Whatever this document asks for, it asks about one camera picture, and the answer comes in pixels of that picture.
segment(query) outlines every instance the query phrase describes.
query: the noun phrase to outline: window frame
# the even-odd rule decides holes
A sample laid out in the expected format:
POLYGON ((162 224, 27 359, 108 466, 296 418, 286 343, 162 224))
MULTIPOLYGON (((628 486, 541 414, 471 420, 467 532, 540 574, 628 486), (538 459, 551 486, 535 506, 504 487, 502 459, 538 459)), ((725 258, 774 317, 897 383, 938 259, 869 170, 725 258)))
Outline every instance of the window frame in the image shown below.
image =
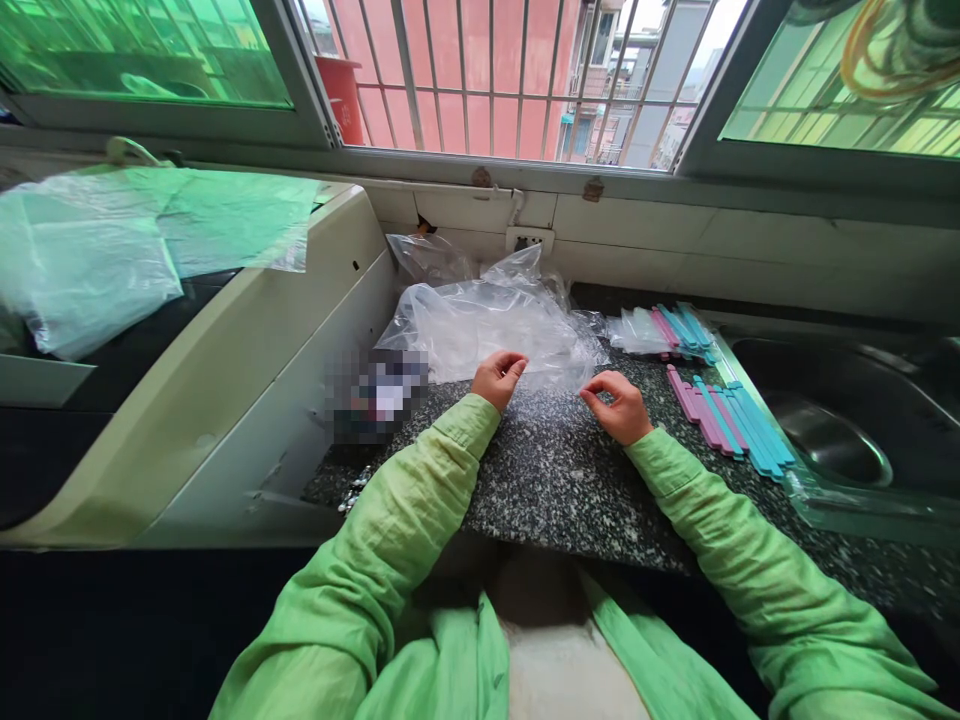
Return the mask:
POLYGON ((109 100, 0 87, 0 104, 25 127, 52 131, 160 134, 171 139, 283 144, 329 150, 342 144, 291 6, 283 0, 249 0, 293 107, 245 107, 147 100, 109 100))
MULTIPOLYGON (((581 165, 551 163, 545 161, 515 160, 496 157, 442 154, 410 150, 387 150, 375 147, 344 146, 336 130, 316 65, 307 63, 311 57, 310 44, 299 24, 300 15, 295 9, 298 0, 252 0, 264 34, 270 42, 284 82, 303 83, 308 97, 316 103, 306 108, 296 107, 297 112, 316 113, 314 122, 322 122, 325 132, 318 134, 320 142, 300 142, 293 136, 277 133, 276 124, 264 117, 254 133, 238 133, 225 136, 219 130, 204 131, 181 124, 177 125, 144 121, 140 131, 110 131, 94 122, 88 128, 75 130, 38 128, 25 123, 26 127, 0 125, 0 146, 22 147, 42 151, 73 151, 102 156, 105 142, 118 131, 130 135, 155 154, 178 150, 189 161, 209 162, 222 165, 245 165, 255 168, 305 171, 347 175, 352 177, 386 178, 413 182, 444 183, 469 186, 474 171, 483 167, 490 172, 493 182, 500 187, 513 187, 526 191, 584 194, 585 185, 599 179, 603 183, 603 199, 639 200, 686 205, 711 206, 737 210, 753 210, 796 215, 814 215, 827 218, 887 222, 905 225, 923 225, 942 228, 960 228, 960 213, 956 212, 960 182, 953 194, 933 194, 923 182, 910 185, 897 192, 880 188, 882 183, 865 183, 852 171, 851 155, 867 155, 858 151, 829 150, 823 148, 777 148, 771 159, 756 157, 758 148, 770 148, 764 143, 740 143, 715 140, 729 111, 736 105, 743 87, 750 77, 767 44, 776 32, 786 13, 790 0, 752 0, 734 30, 733 39, 720 59, 717 72, 707 88, 705 100, 697 110, 687 142, 678 153, 679 164, 673 175, 620 168, 610 165, 581 165), (283 28, 288 40, 284 45, 275 44, 277 28, 283 28), (281 64, 281 57, 289 55, 281 64), (188 129, 180 133, 177 127, 188 129), (714 139, 710 132, 715 130, 714 139), (722 145, 719 149, 711 147, 722 145), (747 150, 734 149, 732 145, 753 145, 747 150), (806 155, 797 161, 796 152, 806 155), (780 151, 793 155, 784 164, 780 151), (743 155, 753 155, 744 159, 743 155), (724 157, 739 155, 730 164, 718 164, 724 157), (831 168, 829 186, 824 182, 824 167, 831 168)), ((17 97, 6 98, 0 93, 0 104, 5 105, 18 119, 21 110, 17 97)), ((219 108, 237 113, 241 108, 219 108)), ((224 124, 234 124, 229 118, 224 124)), ((900 167, 890 171, 891 184, 899 178, 916 178, 928 172, 935 158, 879 157, 876 163, 887 167, 912 164, 913 168, 900 167)), ((948 175, 960 171, 952 168, 948 175)), ((950 186, 940 186, 948 191, 950 186)))
POLYGON ((900 197, 957 200, 957 158, 720 139, 792 2, 755 0, 747 6, 674 161, 676 174, 832 188, 876 195, 884 201, 900 197))

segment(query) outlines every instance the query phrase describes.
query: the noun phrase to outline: black speckled countertop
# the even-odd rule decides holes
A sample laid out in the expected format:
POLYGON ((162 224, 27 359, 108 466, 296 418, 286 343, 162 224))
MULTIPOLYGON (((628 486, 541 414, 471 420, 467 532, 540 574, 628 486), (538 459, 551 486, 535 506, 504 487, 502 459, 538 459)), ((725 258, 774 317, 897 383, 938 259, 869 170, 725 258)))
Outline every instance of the black speckled countertop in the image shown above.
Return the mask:
MULTIPOLYGON (((613 313, 629 291, 587 286, 581 307, 613 313)), ((829 576, 881 609, 905 610, 960 621, 960 551, 926 548, 815 530, 796 514, 776 485, 748 462, 707 447, 686 421, 667 381, 665 363, 611 351, 611 369, 641 389, 655 425, 665 428, 735 492, 794 540, 829 576)), ((705 376, 702 365, 683 368, 687 379, 705 376)), ((335 446, 304 499, 336 506, 365 465, 379 467, 469 391, 470 382, 435 385, 421 408, 390 443, 335 446)), ((587 557, 688 575, 696 560, 657 508, 619 445, 597 425, 570 391, 529 391, 523 384, 480 465, 477 489, 463 527, 488 537, 587 557)))

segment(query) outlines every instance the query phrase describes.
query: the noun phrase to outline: green tinted glass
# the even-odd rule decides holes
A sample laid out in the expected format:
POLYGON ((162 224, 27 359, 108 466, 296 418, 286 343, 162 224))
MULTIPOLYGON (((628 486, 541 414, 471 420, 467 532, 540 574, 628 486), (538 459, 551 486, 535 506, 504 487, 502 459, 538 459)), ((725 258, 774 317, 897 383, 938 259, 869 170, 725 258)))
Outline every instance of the green tinted glass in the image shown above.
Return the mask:
POLYGON ((291 107, 249 0, 0 0, 16 93, 291 107))
POLYGON ((960 2, 794 0, 721 139, 960 157, 960 2))

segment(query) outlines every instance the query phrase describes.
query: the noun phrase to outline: wall outlet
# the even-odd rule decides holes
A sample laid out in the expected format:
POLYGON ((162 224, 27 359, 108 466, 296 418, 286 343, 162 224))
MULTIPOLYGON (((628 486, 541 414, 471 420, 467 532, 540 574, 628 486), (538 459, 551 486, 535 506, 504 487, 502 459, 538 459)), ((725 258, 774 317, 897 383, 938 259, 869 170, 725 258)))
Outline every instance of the wall outlet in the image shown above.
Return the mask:
POLYGON ((507 228, 507 253, 523 250, 531 245, 541 245, 540 257, 549 257, 553 252, 553 241, 556 237, 553 230, 511 226, 507 228))

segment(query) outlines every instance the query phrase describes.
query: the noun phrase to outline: sink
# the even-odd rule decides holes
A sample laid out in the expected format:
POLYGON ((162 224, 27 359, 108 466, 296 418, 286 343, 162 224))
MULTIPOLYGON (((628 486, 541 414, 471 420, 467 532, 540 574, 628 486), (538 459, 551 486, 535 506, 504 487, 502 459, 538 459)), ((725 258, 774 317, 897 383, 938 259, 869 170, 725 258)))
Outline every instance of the sink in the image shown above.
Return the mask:
POLYGON ((797 325, 741 318, 718 338, 721 375, 801 461, 783 483, 794 507, 816 527, 960 547, 960 355, 914 362, 914 338, 797 325))

